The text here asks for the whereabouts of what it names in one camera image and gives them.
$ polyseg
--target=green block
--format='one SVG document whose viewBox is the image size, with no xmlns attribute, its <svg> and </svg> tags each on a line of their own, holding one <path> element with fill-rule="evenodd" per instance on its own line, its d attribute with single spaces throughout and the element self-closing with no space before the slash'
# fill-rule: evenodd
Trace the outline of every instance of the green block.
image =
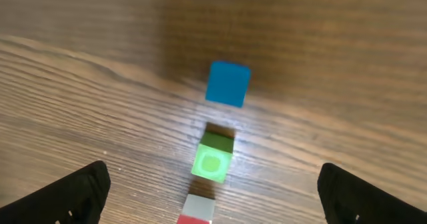
<svg viewBox="0 0 427 224">
<path fill-rule="evenodd" d="M 191 173 L 223 183 L 233 157 L 234 140 L 205 133 L 201 138 Z"/>
</svg>

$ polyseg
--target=black object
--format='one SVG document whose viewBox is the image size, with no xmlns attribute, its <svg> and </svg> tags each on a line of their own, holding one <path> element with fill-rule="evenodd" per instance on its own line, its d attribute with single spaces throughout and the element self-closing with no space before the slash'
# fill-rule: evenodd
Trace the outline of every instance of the black object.
<svg viewBox="0 0 427 224">
<path fill-rule="evenodd" d="M 359 177 L 325 163 L 318 192 L 329 224 L 427 224 L 427 214 Z"/>
<path fill-rule="evenodd" d="M 96 224 L 107 199 L 107 166 L 88 166 L 0 208 L 1 224 Z"/>
</svg>

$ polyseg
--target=wooden table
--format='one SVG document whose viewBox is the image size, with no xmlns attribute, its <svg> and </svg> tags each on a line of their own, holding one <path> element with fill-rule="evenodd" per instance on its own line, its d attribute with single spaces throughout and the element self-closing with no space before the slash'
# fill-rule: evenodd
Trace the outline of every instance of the wooden table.
<svg viewBox="0 0 427 224">
<path fill-rule="evenodd" d="M 94 161 L 102 223 L 325 223 L 333 162 L 427 210 L 427 0 L 0 0 L 0 205 Z M 204 100 L 248 65 L 243 109 Z M 190 169 L 207 122 L 236 130 L 223 185 Z"/>
</svg>

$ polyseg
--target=green circle on cube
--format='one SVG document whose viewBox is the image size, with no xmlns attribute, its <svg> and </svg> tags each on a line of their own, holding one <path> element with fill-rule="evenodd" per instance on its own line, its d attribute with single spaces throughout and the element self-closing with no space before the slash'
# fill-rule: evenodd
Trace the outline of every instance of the green circle on cube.
<svg viewBox="0 0 427 224">
<path fill-rule="evenodd" d="M 233 157 L 234 140 L 214 133 L 205 133 L 195 155 L 191 173 L 223 183 Z"/>
</svg>

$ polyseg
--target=toy block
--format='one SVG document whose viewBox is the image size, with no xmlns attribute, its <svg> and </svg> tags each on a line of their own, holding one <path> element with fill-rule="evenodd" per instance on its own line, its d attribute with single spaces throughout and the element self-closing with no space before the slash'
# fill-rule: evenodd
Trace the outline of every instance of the toy block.
<svg viewBox="0 0 427 224">
<path fill-rule="evenodd" d="M 207 82 L 206 100 L 243 107 L 251 70 L 226 61 L 214 61 Z"/>
<path fill-rule="evenodd" d="M 232 161 L 233 146 L 233 139 L 206 132 L 197 148 L 191 173 L 223 183 Z"/>
<path fill-rule="evenodd" d="M 208 224 L 214 218 L 215 200 L 189 194 L 177 224 Z"/>
</svg>

